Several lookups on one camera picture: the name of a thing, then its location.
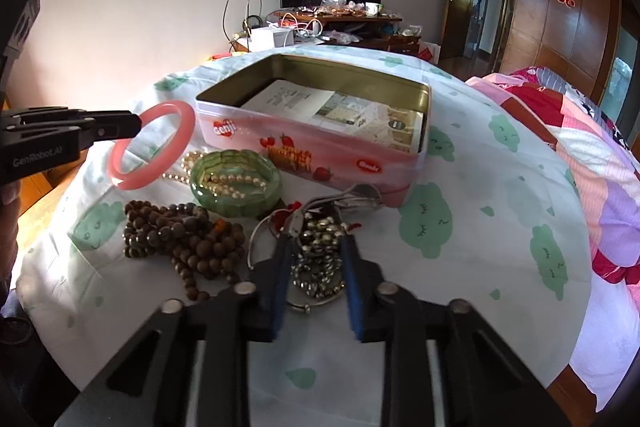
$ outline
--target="strawberry image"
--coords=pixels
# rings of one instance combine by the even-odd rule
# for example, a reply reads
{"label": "strawberry image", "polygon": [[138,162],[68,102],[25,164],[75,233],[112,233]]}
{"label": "strawberry image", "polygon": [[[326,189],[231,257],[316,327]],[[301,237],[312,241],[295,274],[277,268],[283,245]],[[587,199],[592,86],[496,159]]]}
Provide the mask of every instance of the strawberry image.
{"label": "strawberry image", "polygon": [[317,182],[327,182],[331,179],[331,171],[324,167],[318,167],[313,174],[313,179]]}
{"label": "strawberry image", "polygon": [[295,147],[295,145],[293,145],[293,140],[286,134],[280,136],[280,141],[282,142],[284,147]]}

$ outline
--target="bed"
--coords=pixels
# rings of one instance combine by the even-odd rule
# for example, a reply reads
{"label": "bed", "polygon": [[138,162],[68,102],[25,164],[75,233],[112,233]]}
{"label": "bed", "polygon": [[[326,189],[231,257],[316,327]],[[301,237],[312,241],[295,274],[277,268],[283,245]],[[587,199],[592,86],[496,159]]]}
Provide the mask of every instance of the bed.
{"label": "bed", "polygon": [[615,124],[548,68],[466,81],[569,165],[590,234],[591,296],[571,367],[609,401],[640,347],[640,164]]}
{"label": "bed", "polygon": [[[173,99],[193,104],[198,93],[272,53],[336,60],[430,84],[421,188],[402,212],[384,208],[362,217],[354,232],[360,251],[419,298],[470,300],[548,386],[572,357],[593,283],[588,227],[564,160],[491,98],[444,71],[416,57],[358,48],[303,46],[209,62],[167,75],[131,108],[141,112]],[[131,144],[125,167],[148,161],[175,128],[171,117],[146,127]],[[190,149],[204,146],[197,129]],[[89,151],[47,232],[26,252],[17,280],[42,342],[80,389],[161,302],[184,292],[166,259],[124,257],[122,208],[130,199],[186,203],[193,199],[189,189],[158,180],[140,190],[118,190],[105,170],[111,147],[102,142]],[[286,203],[333,192],[286,172],[283,179]],[[430,199],[422,201],[425,194]],[[420,214],[421,204],[431,205],[445,228],[418,244],[400,229],[406,230],[403,219]],[[269,241],[261,243],[257,256],[271,248]],[[210,281],[202,288],[215,293],[223,285]],[[287,314],[279,340],[251,346],[250,356],[256,425],[379,420],[383,347],[355,342],[345,299],[308,317]]]}

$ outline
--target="pink bracelet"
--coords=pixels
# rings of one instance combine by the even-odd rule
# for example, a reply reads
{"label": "pink bracelet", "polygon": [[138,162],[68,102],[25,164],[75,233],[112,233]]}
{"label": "pink bracelet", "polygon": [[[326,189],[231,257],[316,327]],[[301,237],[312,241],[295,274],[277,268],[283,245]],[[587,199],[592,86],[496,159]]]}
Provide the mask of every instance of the pink bracelet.
{"label": "pink bracelet", "polygon": [[107,162],[107,174],[117,188],[121,190],[135,190],[136,188],[146,187],[148,184],[157,180],[165,171],[169,170],[171,166],[178,161],[184,150],[187,149],[196,125],[196,115],[193,107],[186,102],[171,100],[169,102],[161,102],[147,109],[140,115],[142,127],[168,114],[180,115],[178,131],[162,151],[147,165],[123,174],[123,172],[120,171],[122,156],[129,146],[131,139],[116,141]]}

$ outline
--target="round table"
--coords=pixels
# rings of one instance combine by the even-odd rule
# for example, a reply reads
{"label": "round table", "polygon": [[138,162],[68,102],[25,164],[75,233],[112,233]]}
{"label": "round table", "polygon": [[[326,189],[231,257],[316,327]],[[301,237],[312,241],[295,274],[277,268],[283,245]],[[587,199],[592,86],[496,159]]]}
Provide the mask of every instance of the round table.
{"label": "round table", "polygon": [[[408,203],[358,218],[362,256],[387,280],[426,301],[465,298],[481,312],[543,385],[567,365],[591,281],[587,229],[567,166],[526,127],[460,80],[415,58],[359,48],[299,46],[225,58],[171,74],[134,101],[141,112],[196,95],[273,53],[300,54],[425,82],[433,88],[428,157]],[[168,140],[171,117],[146,127],[124,168],[148,160]],[[190,148],[204,146],[196,128]],[[192,201],[168,181],[122,192],[105,175],[112,144],[96,144],[49,230],[29,250],[18,293],[43,343],[82,389],[167,298],[184,289],[166,259],[122,254],[123,206]],[[286,202],[333,189],[283,174]],[[245,227],[255,221],[241,221]],[[428,237],[420,231],[429,230]],[[265,234],[257,257],[273,239]],[[207,282],[214,293],[222,282]],[[346,299],[287,312],[273,344],[250,346],[254,425],[375,424],[382,399],[383,346],[360,344]]]}

